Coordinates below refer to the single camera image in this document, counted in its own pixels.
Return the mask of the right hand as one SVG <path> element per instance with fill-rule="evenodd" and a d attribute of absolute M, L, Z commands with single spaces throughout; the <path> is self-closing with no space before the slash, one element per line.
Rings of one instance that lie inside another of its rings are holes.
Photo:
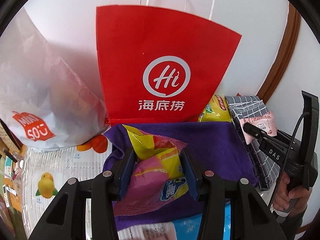
<path fill-rule="evenodd" d="M 295 199 L 296 203 L 289 216 L 294 217 L 303 213 L 308 206 L 312 188 L 306 190 L 304 187 L 298 186 L 291 191 L 288 191 L 287 186 L 290 183 L 290 179 L 286 172 L 283 173 L 279 182 L 279 187 L 272 203 L 273 208 L 278 211 L 284 211 L 289 208 L 290 201 Z"/>

